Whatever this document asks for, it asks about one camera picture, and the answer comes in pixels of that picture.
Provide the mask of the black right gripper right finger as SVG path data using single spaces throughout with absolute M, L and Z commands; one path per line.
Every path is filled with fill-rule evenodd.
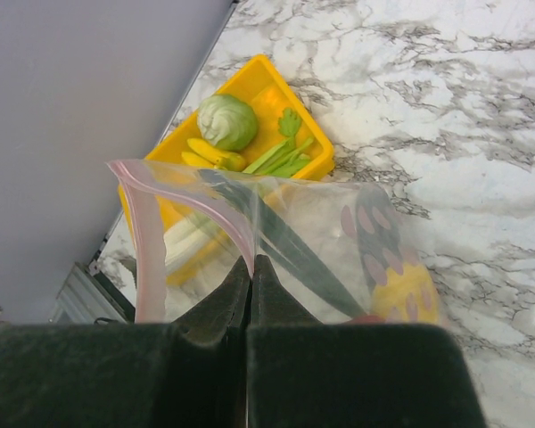
M 483 427 L 463 354 L 444 329 L 323 325 L 255 259 L 247 329 L 251 427 Z

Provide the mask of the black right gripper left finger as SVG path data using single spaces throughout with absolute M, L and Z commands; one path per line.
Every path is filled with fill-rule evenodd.
M 166 324 L 0 326 L 0 427 L 242 427 L 242 260 Z

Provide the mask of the red toy tomato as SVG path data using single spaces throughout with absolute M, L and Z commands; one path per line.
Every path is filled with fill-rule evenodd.
M 383 324 L 384 319 L 376 315 L 365 315 L 361 317 L 352 318 L 348 321 L 349 325 L 373 325 L 373 324 Z

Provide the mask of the clear zip top bag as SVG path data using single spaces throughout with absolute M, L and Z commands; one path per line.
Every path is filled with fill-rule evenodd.
M 114 160 L 136 252 L 136 320 L 173 320 L 236 261 L 270 261 L 283 288 L 329 324 L 371 317 L 442 325 L 432 278 L 388 194 L 324 183 Z

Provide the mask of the green toy scallion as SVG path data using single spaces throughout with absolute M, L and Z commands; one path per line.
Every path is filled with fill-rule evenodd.
M 318 298 L 354 318 L 363 313 L 344 284 L 265 201 L 275 193 L 261 184 L 245 184 L 228 174 L 202 169 L 200 176 L 257 228 L 260 248 Z

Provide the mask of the yellow toy banana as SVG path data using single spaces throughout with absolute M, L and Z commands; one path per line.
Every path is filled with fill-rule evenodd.
M 181 159 L 188 166 L 235 172 L 241 172 L 247 166 L 246 159 L 239 153 L 218 149 L 203 139 L 189 138 L 187 144 L 189 150 L 181 152 Z

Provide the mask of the green toy cabbage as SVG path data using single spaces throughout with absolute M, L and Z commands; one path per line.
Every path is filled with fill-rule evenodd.
M 221 150 L 240 152 L 259 131 L 249 104 L 232 95 L 212 95 L 197 110 L 197 126 L 204 140 Z

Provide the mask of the yellow plastic tray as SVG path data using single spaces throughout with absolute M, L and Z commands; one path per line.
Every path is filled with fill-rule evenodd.
M 324 224 L 323 216 L 307 207 L 318 181 L 333 169 L 330 141 L 263 55 L 247 62 L 219 93 L 249 104 L 259 120 L 257 135 L 240 151 L 247 163 L 284 141 L 279 121 L 286 111 L 296 113 L 296 148 L 303 167 L 295 174 L 280 178 L 212 170 L 273 191 L 265 201 L 330 268 L 312 243 Z M 267 255 L 259 246 L 257 227 L 200 176 L 202 169 L 208 169 L 182 161 L 181 152 L 189 150 L 189 138 L 202 138 L 197 114 L 189 116 L 145 158 L 110 163 L 119 180 L 119 196 L 134 241 L 137 299 L 143 309 L 170 286 L 208 283 L 238 259 L 253 271 L 257 255 Z M 300 283 L 270 260 L 290 282 Z

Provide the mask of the black mounting rail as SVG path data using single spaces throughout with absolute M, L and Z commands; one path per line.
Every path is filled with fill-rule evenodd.
M 99 270 L 75 263 L 57 293 L 49 322 L 53 324 L 106 325 L 133 323 L 136 310 L 108 277 Z

